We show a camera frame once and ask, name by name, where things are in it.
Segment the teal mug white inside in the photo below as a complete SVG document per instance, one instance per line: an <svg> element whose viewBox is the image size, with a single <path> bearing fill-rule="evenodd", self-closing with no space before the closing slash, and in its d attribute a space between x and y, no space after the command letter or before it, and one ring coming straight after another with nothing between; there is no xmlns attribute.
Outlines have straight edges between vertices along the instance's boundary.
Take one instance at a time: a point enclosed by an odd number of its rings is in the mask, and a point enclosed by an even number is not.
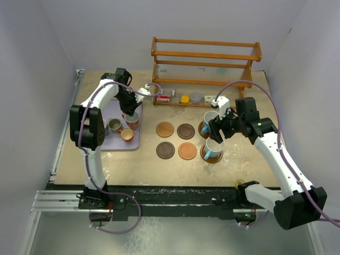
<svg viewBox="0 0 340 255"><path fill-rule="evenodd" d="M213 120L218 115L219 115L219 113L216 112L216 111L213 111L213 110L208 111L204 114L204 116L203 116L203 127L201 128L201 131L200 131L200 133L202 135L211 134L211 128L209 126L209 121Z"/></svg>

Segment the brown red mug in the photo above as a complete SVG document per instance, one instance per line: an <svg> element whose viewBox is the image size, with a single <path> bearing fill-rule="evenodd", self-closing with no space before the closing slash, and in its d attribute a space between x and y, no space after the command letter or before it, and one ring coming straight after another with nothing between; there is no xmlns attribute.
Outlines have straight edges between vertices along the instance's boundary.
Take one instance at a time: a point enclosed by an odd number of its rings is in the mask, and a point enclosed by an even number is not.
<svg viewBox="0 0 340 255"><path fill-rule="evenodd" d="M122 114L123 120L125 120L126 124L133 131L137 130L139 127L139 115L137 112L134 112L132 116L128 114Z"/></svg>

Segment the ringed brown wooden coaster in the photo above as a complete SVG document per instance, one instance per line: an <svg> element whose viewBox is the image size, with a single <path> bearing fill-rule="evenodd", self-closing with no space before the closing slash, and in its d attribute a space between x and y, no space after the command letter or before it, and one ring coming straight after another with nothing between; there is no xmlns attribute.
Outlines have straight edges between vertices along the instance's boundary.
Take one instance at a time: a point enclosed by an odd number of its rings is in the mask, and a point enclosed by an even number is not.
<svg viewBox="0 0 340 255"><path fill-rule="evenodd" d="M210 134L209 133L202 133L204 126L205 126L204 122L201 121L199 126L198 126L198 132L199 132L201 137L203 137L204 139L207 139L210 136Z"/></svg>

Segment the light blue tall mug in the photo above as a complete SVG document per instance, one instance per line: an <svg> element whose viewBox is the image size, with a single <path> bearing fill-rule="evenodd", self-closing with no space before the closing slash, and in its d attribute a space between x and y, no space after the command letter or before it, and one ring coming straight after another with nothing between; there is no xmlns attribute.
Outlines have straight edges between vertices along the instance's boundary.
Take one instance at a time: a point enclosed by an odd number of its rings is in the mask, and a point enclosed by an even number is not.
<svg viewBox="0 0 340 255"><path fill-rule="evenodd" d="M218 143L211 138L207 138L203 148L203 151L205 153L203 157L204 160L220 156L221 153L223 152L224 147L225 147L224 141L222 141L222 143Z"/></svg>

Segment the orange copper small cup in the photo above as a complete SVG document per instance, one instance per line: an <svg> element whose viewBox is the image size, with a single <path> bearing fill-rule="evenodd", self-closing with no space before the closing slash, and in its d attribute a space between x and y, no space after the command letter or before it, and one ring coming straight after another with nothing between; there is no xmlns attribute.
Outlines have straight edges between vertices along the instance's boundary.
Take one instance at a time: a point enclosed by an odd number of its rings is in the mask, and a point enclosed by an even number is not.
<svg viewBox="0 0 340 255"><path fill-rule="evenodd" d="M131 142L134 138L134 131L131 128L119 129L121 139L125 142Z"/></svg>

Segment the dark walnut coaster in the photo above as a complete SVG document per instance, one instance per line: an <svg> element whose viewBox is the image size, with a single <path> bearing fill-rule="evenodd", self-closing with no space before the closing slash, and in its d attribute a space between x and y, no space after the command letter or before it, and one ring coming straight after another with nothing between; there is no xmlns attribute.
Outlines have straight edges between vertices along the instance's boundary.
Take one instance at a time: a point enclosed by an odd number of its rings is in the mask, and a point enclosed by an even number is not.
<svg viewBox="0 0 340 255"><path fill-rule="evenodd" d="M195 135L195 129L191 124L183 123L177 128L177 135L185 140L193 138Z"/></svg>

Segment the grey blue mug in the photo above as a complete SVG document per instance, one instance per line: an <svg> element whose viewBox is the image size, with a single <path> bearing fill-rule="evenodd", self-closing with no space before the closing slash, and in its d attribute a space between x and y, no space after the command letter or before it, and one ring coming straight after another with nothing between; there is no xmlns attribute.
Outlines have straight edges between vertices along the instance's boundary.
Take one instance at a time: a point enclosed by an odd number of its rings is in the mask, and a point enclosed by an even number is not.
<svg viewBox="0 0 340 255"><path fill-rule="evenodd" d="M106 122L106 120L103 120L103 124L104 124L104 129L105 129L105 136L107 137L110 133L109 128L108 128L108 124Z"/></svg>

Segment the orange terracotta coaster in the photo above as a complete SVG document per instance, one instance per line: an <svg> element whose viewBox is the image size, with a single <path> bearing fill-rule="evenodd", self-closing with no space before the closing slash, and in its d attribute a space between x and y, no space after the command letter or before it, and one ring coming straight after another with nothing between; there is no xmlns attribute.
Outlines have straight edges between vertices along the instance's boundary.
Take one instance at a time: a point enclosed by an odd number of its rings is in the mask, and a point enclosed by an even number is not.
<svg viewBox="0 0 340 255"><path fill-rule="evenodd" d="M190 142L184 142L179 145L178 154L182 159L191 160L197 155L197 148Z"/></svg>

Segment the light wood coaster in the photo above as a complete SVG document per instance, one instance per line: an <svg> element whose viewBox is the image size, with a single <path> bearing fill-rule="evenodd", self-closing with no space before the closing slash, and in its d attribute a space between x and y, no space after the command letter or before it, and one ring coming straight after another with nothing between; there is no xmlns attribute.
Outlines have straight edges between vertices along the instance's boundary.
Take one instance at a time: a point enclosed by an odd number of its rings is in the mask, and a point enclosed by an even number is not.
<svg viewBox="0 0 340 255"><path fill-rule="evenodd" d="M174 132L174 127L170 122L160 122L156 126L156 133L162 137L167 138L170 137Z"/></svg>

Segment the dark brown coaster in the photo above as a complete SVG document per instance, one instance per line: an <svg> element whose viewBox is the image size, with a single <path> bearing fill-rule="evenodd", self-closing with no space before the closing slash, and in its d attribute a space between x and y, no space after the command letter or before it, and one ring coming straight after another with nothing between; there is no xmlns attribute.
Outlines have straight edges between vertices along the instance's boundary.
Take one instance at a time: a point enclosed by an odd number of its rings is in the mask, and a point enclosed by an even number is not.
<svg viewBox="0 0 340 255"><path fill-rule="evenodd" d="M156 154L161 159L170 159L175 153L175 147L170 142L161 142L156 147Z"/></svg>

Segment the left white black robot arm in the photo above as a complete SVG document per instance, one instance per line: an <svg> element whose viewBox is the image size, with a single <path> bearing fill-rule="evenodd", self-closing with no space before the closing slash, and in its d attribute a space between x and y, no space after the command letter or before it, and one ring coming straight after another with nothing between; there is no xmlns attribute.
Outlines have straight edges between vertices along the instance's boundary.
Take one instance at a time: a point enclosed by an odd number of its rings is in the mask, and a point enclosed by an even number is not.
<svg viewBox="0 0 340 255"><path fill-rule="evenodd" d="M88 178L80 199L91 201L97 208L104 208L109 203L100 155L105 140L101 111L112 98L116 98L123 114L133 116L141 103L135 93L128 90L131 81L132 75L126 69L117 68L113 74L104 73L91 96L70 108L70 138L81 152Z"/></svg>

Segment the green white long box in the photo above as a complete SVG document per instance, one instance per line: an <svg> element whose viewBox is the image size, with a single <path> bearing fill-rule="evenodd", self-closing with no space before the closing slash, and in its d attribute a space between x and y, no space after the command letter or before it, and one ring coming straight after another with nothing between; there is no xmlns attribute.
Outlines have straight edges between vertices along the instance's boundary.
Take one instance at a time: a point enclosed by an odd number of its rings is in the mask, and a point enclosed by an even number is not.
<svg viewBox="0 0 340 255"><path fill-rule="evenodd" d="M215 98L216 96L204 96L204 104L210 105Z"/></svg>

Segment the red white small box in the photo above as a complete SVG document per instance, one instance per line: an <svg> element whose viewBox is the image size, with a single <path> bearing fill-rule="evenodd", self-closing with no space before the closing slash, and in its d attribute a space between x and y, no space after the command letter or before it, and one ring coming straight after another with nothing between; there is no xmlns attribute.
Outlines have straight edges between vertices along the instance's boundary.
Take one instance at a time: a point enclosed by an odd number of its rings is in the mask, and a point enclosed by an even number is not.
<svg viewBox="0 0 340 255"><path fill-rule="evenodd" d="M170 101L170 96L163 96L163 95L158 95L156 97L156 102L164 102L168 103Z"/></svg>

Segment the yellow tape roll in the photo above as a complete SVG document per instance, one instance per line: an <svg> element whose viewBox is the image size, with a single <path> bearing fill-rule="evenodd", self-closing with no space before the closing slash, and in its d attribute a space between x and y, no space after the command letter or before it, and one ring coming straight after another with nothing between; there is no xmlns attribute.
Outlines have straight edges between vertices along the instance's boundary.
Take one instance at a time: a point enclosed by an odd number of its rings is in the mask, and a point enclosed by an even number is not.
<svg viewBox="0 0 340 255"><path fill-rule="evenodd" d="M238 180L235 181L234 186L235 186L236 189L238 189L238 186L241 185L241 184L243 184L243 183L245 183L245 180L243 180L243 179L238 179Z"/></svg>

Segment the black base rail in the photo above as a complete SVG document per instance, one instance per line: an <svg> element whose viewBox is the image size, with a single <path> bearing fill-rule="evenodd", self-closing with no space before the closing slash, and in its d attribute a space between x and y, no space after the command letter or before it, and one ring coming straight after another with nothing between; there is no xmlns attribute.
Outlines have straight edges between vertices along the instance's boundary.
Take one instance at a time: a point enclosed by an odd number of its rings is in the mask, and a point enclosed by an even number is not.
<svg viewBox="0 0 340 255"><path fill-rule="evenodd" d="M247 225L260 219L263 209L238 198L233 187L109 185L103 194L83 185L49 183L48 191L71 192L79 209L107 210L113 221L129 217L213 217Z"/></svg>

